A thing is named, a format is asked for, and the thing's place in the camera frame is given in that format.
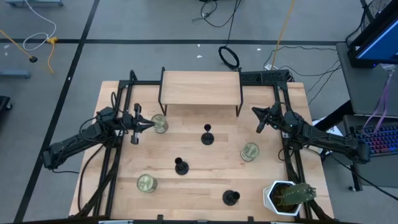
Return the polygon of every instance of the computer monitor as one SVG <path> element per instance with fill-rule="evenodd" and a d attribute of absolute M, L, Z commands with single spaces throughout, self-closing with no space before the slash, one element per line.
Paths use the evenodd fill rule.
<path fill-rule="evenodd" d="M 353 67 L 398 64 L 398 0 L 392 0 L 349 45 Z"/>

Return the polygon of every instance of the blue screen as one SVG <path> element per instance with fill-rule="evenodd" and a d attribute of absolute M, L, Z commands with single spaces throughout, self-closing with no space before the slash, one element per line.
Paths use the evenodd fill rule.
<path fill-rule="evenodd" d="M 398 62 L 398 20 L 395 20 L 373 43 L 364 48 L 357 58 Z"/>

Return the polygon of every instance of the wooden table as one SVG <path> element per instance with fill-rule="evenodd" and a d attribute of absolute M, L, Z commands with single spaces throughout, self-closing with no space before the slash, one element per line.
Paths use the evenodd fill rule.
<path fill-rule="evenodd" d="M 117 86 L 118 82 L 102 83 L 96 111 L 111 106 L 110 96 Z M 311 123 L 303 83 L 288 83 L 288 86 L 293 110 Z M 130 108 L 134 103 L 140 103 L 142 115 L 151 119 L 153 115 L 162 113 L 157 102 L 158 94 L 158 85 L 134 85 Z M 248 216 L 253 216 L 255 221 L 293 220 L 292 217 L 272 213 L 262 204 L 262 190 L 275 180 L 287 179 L 285 164 L 277 156 L 282 147 L 280 132 L 267 127 L 257 134 L 259 122 L 251 111 L 252 106 L 273 105 L 273 89 L 244 86 L 243 97 L 239 117 L 235 115 L 234 106 L 173 105 L 167 112 L 169 130 L 166 133 L 157 134 L 148 129 L 139 135 L 139 145 L 132 145 L 130 137 L 126 136 L 111 218 L 155 220 L 158 214 L 162 214 L 165 220 L 247 221 Z M 207 123 L 211 124 L 211 132 L 215 136 L 215 142 L 210 146 L 200 141 L 205 132 L 203 126 Z M 247 142 L 255 142 L 260 148 L 259 156 L 252 162 L 244 162 L 239 154 Z M 97 148 L 99 145 L 85 151 L 82 167 Z M 301 155 L 306 181 L 317 188 L 316 201 L 326 214 L 333 217 L 319 156 L 305 150 Z M 104 150 L 87 167 L 81 193 L 82 205 L 98 186 L 103 157 Z M 188 162 L 190 170 L 187 175 L 180 176 L 175 172 L 176 157 Z M 137 189 L 137 178 L 142 174 L 150 174 L 157 179 L 155 192 L 145 194 Z M 70 214 L 78 211 L 78 184 Z M 223 192 L 229 189 L 241 194 L 234 206 L 227 206 L 222 201 Z M 100 214 L 104 213 L 107 194 L 105 190 Z"/>

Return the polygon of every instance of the gray floor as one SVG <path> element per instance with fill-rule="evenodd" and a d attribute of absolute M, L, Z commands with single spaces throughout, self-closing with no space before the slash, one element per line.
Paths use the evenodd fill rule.
<path fill-rule="evenodd" d="M 83 31 L 93 0 L 63 0 L 65 7 L 38 7 L 37 12 L 57 23 L 56 36 L 78 39 Z M 220 0 L 211 16 L 219 24 L 231 14 L 234 1 Z M 232 39 L 276 40 L 289 8 L 290 0 L 243 0 L 237 11 Z M 101 0 L 90 39 L 225 39 L 228 26 L 210 27 L 204 21 L 192 23 L 199 14 L 197 0 Z M 357 25 L 361 15 L 358 0 L 301 0 L 296 2 L 284 40 L 342 41 Z M 0 2 L 1 24 L 13 38 L 26 38 L 35 32 L 51 32 L 51 24 L 37 18 L 28 9 L 14 9 Z M 10 45 L 0 44 L 1 68 L 28 69 L 32 78 L 0 79 L 0 95 L 10 96 L 14 108 L 0 125 L 0 223 L 11 222 L 16 213 L 33 164 L 40 151 L 61 88 L 75 54 L 76 44 L 57 44 L 52 66 L 47 71 L 49 45 L 35 50 L 35 64 Z M 134 69 L 141 80 L 158 80 L 160 69 L 227 71 L 219 59 L 218 45 L 114 45 L 86 44 L 83 48 L 67 100 L 54 133 L 53 142 L 75 134 L 79 125 L 93 115 L 103 80 L 120 80 Z M 262 70 L 262 64 L 274 45 L 230 45 L 239 55 L 243 71 Z M 322 73 L 338 60 L 335 51 L 284 49 L 276 66 L 289 65 L 302 74 Z M 318 80 L 300 77 L 308 91 Z M 320 85 L 308 93 L 312 99 Z M 314 119 L 332 112 L 348 99 L 343 74 L 336 72 L 310 105 Z M 62 170 L 78 171 L 82 154 L 71 157 Z M 398 218 L 396 202 L 371 187 L 363 192 L 347 190 L 351 174 L 332 163 L 325 164 L 325 175 L 335 217 L 347 222 L 392 223 Z M 77 175 L 40 173 L 25 220 L 61 218 L 68 215 Z M 389 189 L 398 194 L 397 189 Z"/>

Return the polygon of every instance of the white cable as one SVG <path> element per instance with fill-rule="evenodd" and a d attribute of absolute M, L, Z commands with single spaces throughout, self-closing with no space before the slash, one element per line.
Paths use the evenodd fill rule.
<path fill-rule="evenodd" d="M 42 17 L 42 16 L 41 16 L 39 13 L 37 13 L 36 11 L 34 11 L 33 8 L 32 8 L 32 6 L 30 6 L 30 4 L 27 2 L 27 0 L 24 0 L 24 1 L 25 1 L 26 4 L 28 5 L 29 9 L 32 10 L 32 12 L 34 12 L 37 16 L 39 16 L 40 18 L 44 19 L 44 20 L 47 21 L 47 22 L 51 22 L 51 23 L 54 25 L 54 31 L 52 32 L 51 35 L 48 35 L 48 34 L 46 34 L 45 32 L 39 32 L 39 33 L 33 34 L 32 36 L 30 36 L 30 37 L 28 37 L 28 38 L 26 38 L 26 39 L 24 40 L 24 42 L 22 43 L 23 48 L 24 48 L 25 50 L 27 50 L 27 51 L 32 51 L 32 50 L 36 50 L 36 49 L 38 49 L 39 47 L 41 47 L 49 38 L 51 38 L 51 37 L 54 35 L 55 31 L 57 30 L 57 25 L 56 25 L 54 22 L 52 22 L 52 21 L 50 21 L 50 20 L 48 20 L 48 19 Z M 34 47 L 33 49 L 27 49 L 27 48 L 25 47 L 26 42 L 27 42 L 30 38 L 32 38 L 32 37 L 34 37 L 34 36 L 36 36 L 36 35 L 42 35 L 42 34 L 45 35 L 46 38 L 45 38 L 45 40 L 44 40 L 41 44 L 39 44 L 38 46 Z"/>

